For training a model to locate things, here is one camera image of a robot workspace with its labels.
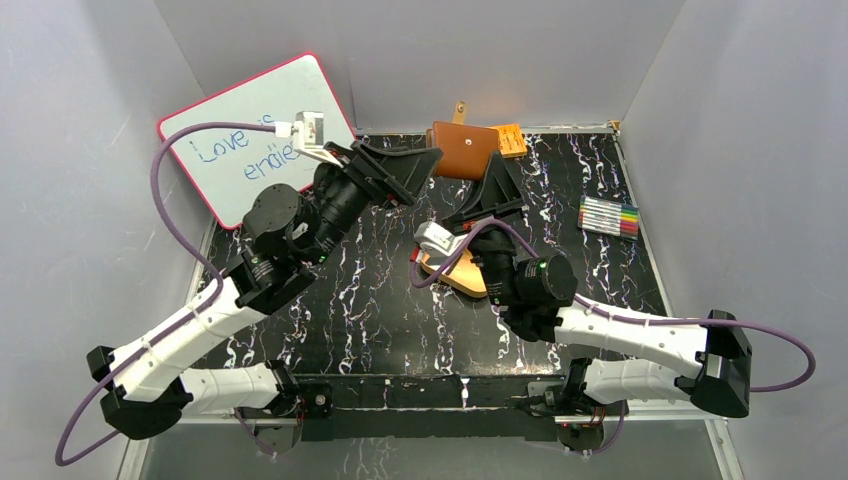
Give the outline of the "brown leather card holder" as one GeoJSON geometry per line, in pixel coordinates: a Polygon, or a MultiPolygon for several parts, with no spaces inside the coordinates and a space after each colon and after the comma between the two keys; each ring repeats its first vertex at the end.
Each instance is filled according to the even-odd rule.
{"type": "Polygon", "coordinates": [[[426,130],[426,145],[443,153],[434,177],[479,180],[491,155],[499,150],[498,132],[490,127],[466,125],[466,113],[465,102],[458,101],[450,122],[434,121],[426,130]]]}

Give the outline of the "gold oval tin tray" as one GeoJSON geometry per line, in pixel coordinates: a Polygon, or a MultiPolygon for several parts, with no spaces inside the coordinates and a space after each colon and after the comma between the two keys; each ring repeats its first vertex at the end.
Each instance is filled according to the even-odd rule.
{"type": "MultiPolygon", "coordinates": [[[[449,254],[417,249],[412,260],[416,271],[423,275],[423,279],[426,279],[440,268],[448,257],[449,254]]],[[[436,283],[451,287],[471,298],[482,299],[487,296],[481,271],[472,262],[472,255],[469,250],[464,250],[458,260],[449,269],[445,269],[437,280],[433,281],[433,284],[436,283]]]]}

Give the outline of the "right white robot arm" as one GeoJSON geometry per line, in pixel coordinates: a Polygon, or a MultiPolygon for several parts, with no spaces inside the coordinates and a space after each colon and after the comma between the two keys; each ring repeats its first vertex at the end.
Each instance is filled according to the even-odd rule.
{"type": "Polygon", "coordinates": [[[617,361],[575,360],[563,387],[577,414],[625,400],[684,400],[728,418],[750,412],[752,346],[732,314],[712,310],[705,319],[672,319],[592,302],[577,293],[569,260],[531,254],[506,224],[524,199],[502,156],[456,165],[443,159],[437,177],[472,181],[464,203],[442,224],[464,235],[500,320],[529,341],[578,344],[623,354],[617,361]]]}

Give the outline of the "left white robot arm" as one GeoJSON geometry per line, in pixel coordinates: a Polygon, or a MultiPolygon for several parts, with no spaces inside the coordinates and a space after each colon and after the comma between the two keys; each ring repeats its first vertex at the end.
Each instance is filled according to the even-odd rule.
{"type": "Polygon", "coordinates": [[[138,340],[88,354],[108,425],[141,440],[189,413],[249,408],[286,416],[314,394],[280,361],[229,369],[197,362],[297,298],[364,211],[413,205],[442,158],[437,148],[380,150],[358,141],[327,151],[332,162],[316,168],[311,194],[283,183],[260,192],[242,221],[249,244],[212,285],[138,340]]]}

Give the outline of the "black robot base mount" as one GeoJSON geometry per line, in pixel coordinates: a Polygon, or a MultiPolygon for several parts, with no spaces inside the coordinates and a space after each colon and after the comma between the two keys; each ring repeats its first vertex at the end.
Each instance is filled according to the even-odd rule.
{"type": "Polygon", "coordinates": [[[261,433],[289,421],[304,442],[396,437],[511,438],[604,450],[629,408],[603,406],[563,375],[294,376],[280,405],[240,407],[261,433]]]}

